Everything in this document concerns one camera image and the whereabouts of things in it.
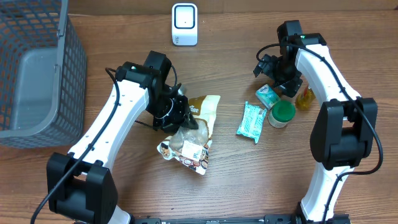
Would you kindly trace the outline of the teal snack packet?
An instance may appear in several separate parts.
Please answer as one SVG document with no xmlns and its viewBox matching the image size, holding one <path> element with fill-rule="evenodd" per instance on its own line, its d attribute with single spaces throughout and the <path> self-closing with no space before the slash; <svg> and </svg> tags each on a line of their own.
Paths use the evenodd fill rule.
<svg viewBox="0 0 398 224">
<path fill-rule="evenodd" d="M 261 137 L 262 126 L 266 114 L 266 109 L 262 109 L 257 105 L 251 105 L 246 101 L 244 105 L 243 118 L 238 126 L 236 134 L 251 138 L 254 140 L 254 143 L 257 144 Z"/>
</svg>

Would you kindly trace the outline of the green lid jar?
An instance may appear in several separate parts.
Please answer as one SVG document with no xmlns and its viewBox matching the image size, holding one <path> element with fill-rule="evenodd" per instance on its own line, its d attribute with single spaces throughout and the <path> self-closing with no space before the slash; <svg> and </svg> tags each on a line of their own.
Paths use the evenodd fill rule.
<svg viewBox="0 0 398 224">
<path fill-rule="evenodd" d="M 268 122 L 275 128 L 285 127 L 295 116 L 295 106 L 285 100 L 277 102 L 268 115 Z"/>
</svg>

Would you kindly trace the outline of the yellow dish soap bottle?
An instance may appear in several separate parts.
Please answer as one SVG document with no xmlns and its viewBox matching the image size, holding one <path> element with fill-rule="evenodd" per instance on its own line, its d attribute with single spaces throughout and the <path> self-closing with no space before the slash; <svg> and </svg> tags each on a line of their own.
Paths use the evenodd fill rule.
<svg viewBox="0 0 398 224">
<path fill-rule="evenodd" d="M 308 85 L 304 91 L 296 97 L 295 105 L 299 110 L 309 110 L 316 98 L 313 90 Z"/>
</svg>

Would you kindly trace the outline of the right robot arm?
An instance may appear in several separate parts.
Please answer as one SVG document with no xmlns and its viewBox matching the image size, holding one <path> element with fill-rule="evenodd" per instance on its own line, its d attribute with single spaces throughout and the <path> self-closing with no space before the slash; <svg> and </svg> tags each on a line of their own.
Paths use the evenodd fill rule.
<svg viewBox="0 0 398 224">
<path fill-rule="evenodd" d="M 298 20 L 277 28 L 280 56 L 257 55 L 253 73 L 273 80 L 274 88 L 294 97 L 304 80 L 315 94 L 320 111 L 310 135 L 315 170 L 306 195 L 291 215 L 266 215 L 266 223 L 350 223 L 334 214 L 334 206 L 350 175 L 369 175 L 383 161 L 375 131 L 377 103 L 363 98 L 334 64 L 319 33 L 305 34 Z"/>
</svg>

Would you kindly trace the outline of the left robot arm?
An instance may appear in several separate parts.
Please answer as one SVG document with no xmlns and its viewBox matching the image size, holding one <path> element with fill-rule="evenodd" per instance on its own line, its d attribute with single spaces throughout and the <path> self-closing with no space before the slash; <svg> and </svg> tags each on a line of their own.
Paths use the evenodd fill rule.
<svg viewBox="0 0 398 224">
<path fill-rule="evenodd" d="M 137 117 L 149 112 L 153 129 L 175 133 L 198 129 L 180 84 L 166 84 L 174 66 L 165 54 L 151 51 L 144 64 L 125 62 L 107 68 L 111 94 L 83 137 L 67 154 L 53 153 L 47 162 L 50 211 L 81 223 L 134 223 L 118 206 L 112 169 L 119 149 Z"/>
</svg>

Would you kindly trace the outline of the teal tissue pack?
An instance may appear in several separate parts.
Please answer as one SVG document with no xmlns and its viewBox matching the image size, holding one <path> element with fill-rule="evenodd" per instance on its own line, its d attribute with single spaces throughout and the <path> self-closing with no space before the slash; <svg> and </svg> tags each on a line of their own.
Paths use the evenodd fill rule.
<svg viewBox="0 0 398 224">
<path fill-rule="evenodd" d="M 255 95 L 268 110 L 271 110 L 272 107 L 280 101 L 278 94 L 268 84 L 260 87 Z"/>
</svg>

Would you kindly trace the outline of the brown snack wrapper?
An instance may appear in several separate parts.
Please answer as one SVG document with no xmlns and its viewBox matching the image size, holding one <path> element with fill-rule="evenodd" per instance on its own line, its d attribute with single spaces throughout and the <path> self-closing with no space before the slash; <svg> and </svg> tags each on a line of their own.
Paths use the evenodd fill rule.
<svg viewBox="0 0 398 224">
<path fill-rule="evenodd" d="M 219 95 L 205 95 L 189 99 L 190 112 L 198 129 L 180 127 L 173 136 L 165 138 L 157 146 L 165 160 L 175 159 L 200 175 L 206 173 L 220 98 Z"/>
</svg>

